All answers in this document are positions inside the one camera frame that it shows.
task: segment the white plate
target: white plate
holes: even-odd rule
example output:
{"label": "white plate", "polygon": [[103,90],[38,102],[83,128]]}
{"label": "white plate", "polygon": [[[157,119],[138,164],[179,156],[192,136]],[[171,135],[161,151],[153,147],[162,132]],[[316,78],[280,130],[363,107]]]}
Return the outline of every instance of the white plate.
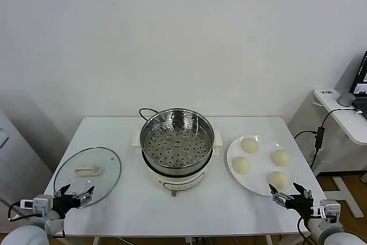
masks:
{"label": "white plate", "polygon": [[[259,151],[257,153],[247,153],[241,147],[241,141],[244,138],[252,138],[258,141]],[[259,135],[247,135],[238,137],[228,147],[227,150],[227,164],[234,178],[245,188],[258,193],[260,195],[270,196],[270,188],[267,182],[267,174],[278,171],[283,172],[288,180],[289,187],[283,192],[291,189],[292,183],[296,180],[296,169],[292,160],[288,166],[277,166],[270,158],[271,153],[275,150],[284,149],[278,145],[274,140]],[[250,171],[247,174],[240,174],[235,172],[232,166],[232,160],[238,156],[243,156],[251,164]]]}

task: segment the steamed bun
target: steamed bun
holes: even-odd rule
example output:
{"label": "steamed bun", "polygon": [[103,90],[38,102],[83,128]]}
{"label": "steamed bun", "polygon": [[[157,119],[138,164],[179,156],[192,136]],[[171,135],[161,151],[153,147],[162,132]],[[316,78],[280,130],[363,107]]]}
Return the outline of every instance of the steamed bun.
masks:
{"label": "steamed bun", "polygon": [[234,158],[232,160],[232,166],[234,170],[240,174],[248,173],[251,167],[249,161],[245,157],[242,157],[242,156],[238,156]]}
{"label": "steamed bun", "polygon": [[289,180],[283,172],[271,172],[267,175],[267,181],[278,192],[285,192],[289,188]]}
{"label": "steamed bun", "polygon": [[277,166],[287,166],[291,162],[291,157],[284,149],[275,150],[270,158]]}
{"label": "steamed bun", "polygon": [[241,147],[247,153],[256,153],[259,151],[259,143],[252,138],[244,138],[241,141]]}

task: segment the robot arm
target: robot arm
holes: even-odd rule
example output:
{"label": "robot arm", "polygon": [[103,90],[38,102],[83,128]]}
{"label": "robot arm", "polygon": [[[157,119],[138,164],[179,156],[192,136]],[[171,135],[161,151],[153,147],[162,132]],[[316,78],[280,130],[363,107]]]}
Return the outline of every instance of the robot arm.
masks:
{"label": "robot arm", "polygon": [[320,206],[314,207],[312,192],[297,183],[293,183],[293,186],[299,195],[280,193],[269,184],[272,199],[286,209],[297,211],[318,245],[366,244],[358,237],[344,232],[343,225],[339,222],[341,206],[338,202],[321,200]]}
{"label": "robot arm", "polygon": [[[92,200],[94,186],[86,192],[76,195],[66,194],[70,184],[51,195],[39,195],[32,200],[21,200],[10,206],[9,221],[29,219],[30,225],[19,227],[8,234],[1,245],[48,245],[48,236],[58,232],[64,234],[64,218],[72,208],[80,208]],[[32,215],[10,217],[13,206],[31,209]]]}

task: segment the laptop screen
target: laptop screen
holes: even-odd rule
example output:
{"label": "laptop screen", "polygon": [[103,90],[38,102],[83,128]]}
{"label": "laptop screen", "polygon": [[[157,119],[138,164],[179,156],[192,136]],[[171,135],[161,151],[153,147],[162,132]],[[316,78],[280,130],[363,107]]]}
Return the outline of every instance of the laptop screen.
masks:
{"label": "laptop screen", "polygon": [[356,97],[367,97],[367,52],[349,92]]}

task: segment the white desk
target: white desk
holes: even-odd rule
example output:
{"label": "white desk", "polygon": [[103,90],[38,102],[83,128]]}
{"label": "white desk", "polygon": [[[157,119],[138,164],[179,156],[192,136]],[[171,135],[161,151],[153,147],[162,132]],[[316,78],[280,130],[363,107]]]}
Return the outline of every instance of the white desk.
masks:
{"label": "white desk", "polygon": [[[315,97],[324,106],[327,112],[337,108],[354,109],[355,107],[344,107],[338,104],[340,94],[335,89],[315,89]],[[352,111],[335,111],[331,115],[339,124],[348,137],[358,145],[367,145],[367,120]]]}
{"label": "white desk", "polygon": [[[344,107],[338,104],[337,99],[339,98],[340,94],[335,89],[315,89],[314,95],[328,112],[337,108],[354,109],[353,106]],[[361,114],[356,114],[354,111],[335,111],[331,113],[331,116],[354,143],[358,145],[367,145],[367,120]],[[339,158],[337,154],[334,154],[332,157],[335,160]],[[314,169],[316,175],[320,171],[321,167],[322,164],[316,166]],[[363,217],[362,210],[359,208],[357,202],[344,184],[342,178],[333,177],[333,180],[339,191],[325,192],[327,198],[345,200],[355,217]],[[367,182],[367,174],[362,177],[362,181]]]}
{"label": "white desk", "polygon": [[[153,184],[146,165],[134,154],[131,140],[142,118],[85,118],[61,165],[78,151],[104,146],[120,157],[123,171],[114,190],[97,204],[72,209],[65,219],[68,236],[236,236],[297,233],[299,215],[243,188],[227,172],[224,153],[230,142],[246,134],[276,139],[297,167],[297,183],[311,189],[318,203],[325,195],[280,117],[208,118],[222,135],[220,156],[198,187],[171,197]],[[52,177],[45,193],[53,192]]]}

